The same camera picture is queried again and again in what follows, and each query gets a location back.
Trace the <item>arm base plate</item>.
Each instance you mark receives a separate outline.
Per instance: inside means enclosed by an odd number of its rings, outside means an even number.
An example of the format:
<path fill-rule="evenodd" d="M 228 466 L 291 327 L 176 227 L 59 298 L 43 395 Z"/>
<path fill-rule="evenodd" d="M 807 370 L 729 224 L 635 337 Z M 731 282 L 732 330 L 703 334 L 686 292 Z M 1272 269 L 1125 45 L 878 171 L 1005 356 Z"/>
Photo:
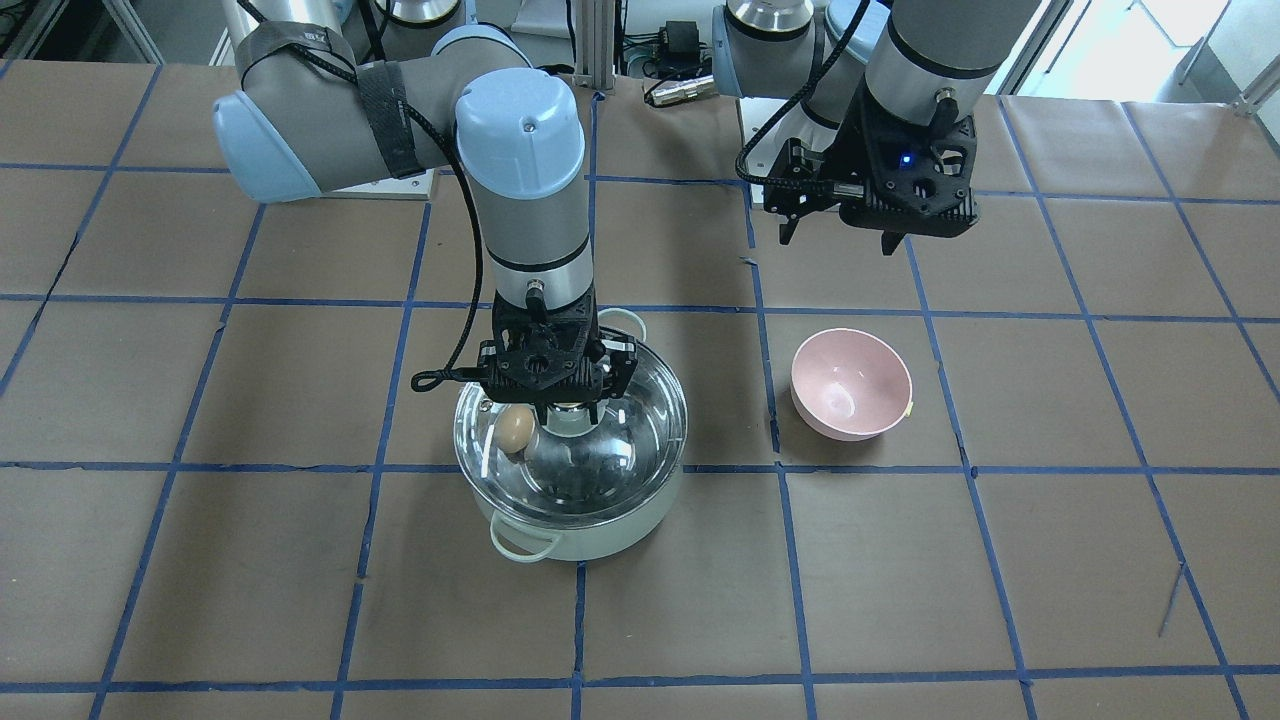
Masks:
<path fill-rule="evenodd" d="M 429 201 L 433 195 L 438 172 L 428 169 L 410 178 L 378 179 L 339 190 L 324 191 L 325 199 L 371 199 L 396 201 Z"/>
<path fill-rule="evenodd" d="M 773 115 L 764 119 L 755 128 L 754 133 L 746 137 L 742 150 L 735 159 L 735 172 L 739 178 L 749 184 L 759 184 L 762 187 L 771 182 L 767 176 L 754 176 L 751 173 L 753 164 L 749 160 L 759 145 L 769 152 L 778 152 L 786 140 L 835 141 L 841 126 L 849 124 L 851 129 L 855 129 L 860 94 L 860 90 L 852 94 L 852 99 L 846 104 L 844 119 L 838 122 L 829 122 L 823 115 L 812 110 L 808 100 L 796 102 L 786 101 L 778 105 Z M 854 156 L 850 149 L 842 150 L 837 160 L 836 167 L 831 168 L 827 176 L 820 176 L 823 181 L 832 183 L 836 196 L 842 197 L 863 193 L 865 187 L 872 184 L 869 172 L 854 165 Z"/>

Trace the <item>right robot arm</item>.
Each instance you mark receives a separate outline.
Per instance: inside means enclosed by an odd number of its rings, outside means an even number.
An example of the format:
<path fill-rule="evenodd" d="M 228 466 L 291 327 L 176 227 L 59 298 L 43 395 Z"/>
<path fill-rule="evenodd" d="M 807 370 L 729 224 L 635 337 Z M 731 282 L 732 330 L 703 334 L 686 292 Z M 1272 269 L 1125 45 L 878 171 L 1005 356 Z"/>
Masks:
<path fill-rule="evenodd" d="M 623 396 L 639 341 L 602 328 L 575 96 L 500 29 L 461 26 L 425 56 L 360 63 L 330 1 L 229 1 L 239 88 L 212 105 L 225 164 L 257 202 L 316 199 L 448 167 L 490 274 L 492 340 L 410 382 L 475 383 L 498 404 Z"/>

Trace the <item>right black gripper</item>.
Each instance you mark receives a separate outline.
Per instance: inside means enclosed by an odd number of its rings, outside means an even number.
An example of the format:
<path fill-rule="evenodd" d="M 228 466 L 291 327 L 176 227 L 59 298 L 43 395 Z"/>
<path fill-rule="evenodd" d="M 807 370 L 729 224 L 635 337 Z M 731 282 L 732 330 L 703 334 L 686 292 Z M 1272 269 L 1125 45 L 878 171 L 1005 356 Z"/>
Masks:
<path fill-rule="evenodd" d="M 639 365 L 639 338 L 602 336 L 593 290 L 543 316 L 497 295 L 492 329 L 494 338 L 479 346 L 475 382 L 493 402 L 588 404 L 622 398 Z"/>

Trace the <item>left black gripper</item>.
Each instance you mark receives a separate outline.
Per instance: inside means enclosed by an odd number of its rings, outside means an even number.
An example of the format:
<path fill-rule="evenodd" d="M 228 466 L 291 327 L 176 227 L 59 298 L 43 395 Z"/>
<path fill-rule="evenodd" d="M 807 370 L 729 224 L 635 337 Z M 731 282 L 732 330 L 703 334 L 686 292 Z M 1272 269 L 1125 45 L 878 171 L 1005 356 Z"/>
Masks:
<path fill-rule="evenodd" d="M 881 252 L 893 256 L 908 234 L 955 238 L 980 219 L 972 190 L 977 160 L 973 117 L 961 117 L 951 88 L 929 104 L 923 124 L 897 118 L 876 100 L 865 81 L 850 106 L 851 176 L 861 196 L 838 205 L 851 227 L 881 231 Z M 786 140 L 764 186 L 764 209 L 780 218 L 780 243 L 788 246 L 801 218 L 837 205 L 832 183 L 820 178 L 824 155 L 801 140 Z"/>

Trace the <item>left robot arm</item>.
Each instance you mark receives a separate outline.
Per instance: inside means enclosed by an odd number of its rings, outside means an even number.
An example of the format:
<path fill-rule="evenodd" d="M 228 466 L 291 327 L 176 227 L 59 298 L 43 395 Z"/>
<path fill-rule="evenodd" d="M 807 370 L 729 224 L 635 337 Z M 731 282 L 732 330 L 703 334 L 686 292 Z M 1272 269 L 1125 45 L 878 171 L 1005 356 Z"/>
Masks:
<path fill-rule="evenodd" d="M 712 69 L 727 97 L 778 99 L 744 143 L 780 242 L 836 209 L 878 231 L 954 238 L 977 224 L 974 106 L 1037 9 L 1033 1 L 726 1 Z"/>

